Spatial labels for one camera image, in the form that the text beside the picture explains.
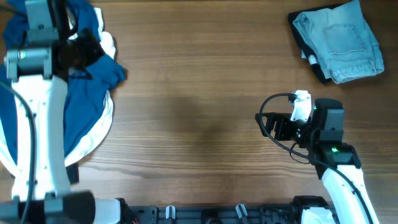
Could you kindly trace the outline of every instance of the wooden tabletop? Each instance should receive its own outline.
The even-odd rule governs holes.
[[[344,141],[359,154],[380,222],[396,223],[398,4],[362,2],[385,71],[322,85],[300,57],[287,14],[334,2],[94,3],[128,72],[112,92],[111,130],[80,162],[80,183],[72,189],[123,197],[129,205],[284,203],[295,195],[330,200],[314,167],[262,137],[254,120],[268,96],[308,90],[313,99],[343,103]],[[291,110],[286,98],[266,109]],[[0,199],[9,200],[13,180],[0,169]]]

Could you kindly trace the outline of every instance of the wire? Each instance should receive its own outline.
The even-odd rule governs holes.
[[[276,98],[278,96],[293,96],[293,93],[279,93],[279,94],[275,94],[272,95],[270,97],[268,97],[268,99],[265,100],[265,102],[263,102],[263,104],[261,105],[260,108],[260,114],[263,113],[264,108],[266,107],[266,104],[273,98]],[[308,159],[308,161],[310,161],[312,164],[318,164],[324,167],[327,167],[333,171],[335,171],[338,175],[340,175],[345,181],[347,181],[347,183],[349,184],[349,186],[354,190],[355,194],[358,196],[359,201],[361,202],[363,209],[365,211],[365,214],[368,218],[369,224],[373,224],[373,220],[372,220],[372,216],[369,212],[368,207],[366,206],[365,201],[362,198],[361,192],[355,187],[354,183],[352,183],[352,181],[349,180],[349,178],[347,178],[342,172],[340,172],[338,169],[335,169],[334,167],[332,167],[329,164],[326,164],[322,161],[319,161],[318,159],[315,158],[311,158],[309,156],[306,156],[304,154],[301,154],[299,152],[296,152],[294,150],[289,149],[288,147],[284,146],[283,144],[281,144],[278,140],[274,139],[266,130],[265,126],[264,126],[264,122],[262,121],[262,119],[259,119],[259,124],[260,124],[260,128],[264,130],[265,134],[269,137],[269,139],[271,139],[275,144],[277,144],[279,147],[281,147],[282,149],[285,149],[288,152],[291,152],[292,154],[295,154],[296,156],[300,156],[304,159]]]
[[[0,9],[4,10],[4,11],[7,11],[7,12],[11,12],[11,13],[13,13],[15,15],[18,15],[18,16],[22,16],[23,18],[27,19],[27,15],[25,13],[20,12],[20,11],[18,11],[16,9],[11,8],[11,7],[7,7],[7,6],[3,5],[3,4],[0,4]]]
[[[293,143],[293,146],[290,148],[290,150],[293,151],[294,146],[296,146],[296,145],[297,145],[296,142]],[[302,162],[302,161],[298,161],[298,160],[294,159],[291,152],[289,152],[289,155],[290,155],[290,158],[292,158],[294,161],[296,161],[296,162],[298,162],[298,163],[305,164],[305,165],[307,165],[307,164],[310,163],[310,162]]]
[[[9,87],[6,83],[3,81],[0,81],[0,86],[3,87],[5,90],[8,92],[12,93],[15,95],[15,97],[20,101],[20,103],[23,105],[23,107],[26,110],[26,116],[27,119],[29,120],[29,128],[30,128],[30,168],[29,168],[29,183],[28,183],[28,191],[27,191],[27,198],[26,198],[26,203],[25,203],[25,209],[24,213],[22,214],[21,218],[21,223],[25,223],[27,220],[27,215],[29,212],[29,207],[32,202],[32,193],[34,190],[34,174],[35,174],[35,158],[36,158],[36,132],[35,132],[35,126],[34,126],[34,116],[32,111],[29,108],[29,105],[26,103],[26,101],[21,97],[21,95]]]

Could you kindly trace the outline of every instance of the denim pocket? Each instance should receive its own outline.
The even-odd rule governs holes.
[[[367,50],[354,25],[332,25],[323,30],[323,37],[331,54]]]

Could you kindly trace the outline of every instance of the light blue denim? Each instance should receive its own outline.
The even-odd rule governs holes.
[[[317,55],[325,78],[339,84],[384,71],[379,43],[358,0],[334,9],[302,12],[293,25]]]

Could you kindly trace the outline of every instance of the blue and white cloth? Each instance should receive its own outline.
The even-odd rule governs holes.
[[[325,78],[337,84],[384,71],[379,43],[363,18],[359,0],[334,9],[301,12],[293,21],[315,52]]]
[[[8,0],[17,10],[26,12],[24,1]],[[89,28],[100,41],[106,55],[87,67],[93,80],[69,79],[64,111],[65,165],[79,161],[94,150],[107,135],[113,120],[113,102],[109,94],[125,80],[124,69],[114,60],[116,49],[111,34],[103,32],[101,10],[83,0],[69,0],[69,10],[78,16],[79,30]],[[3,33],[6,48],[19,45],[23,30],[29,25],[21,16],[14,16]],[[0,67],[0,80],[6,79],[6,70]],[[16,175],[17,117],[14,96],[0,89],[0,161]]]

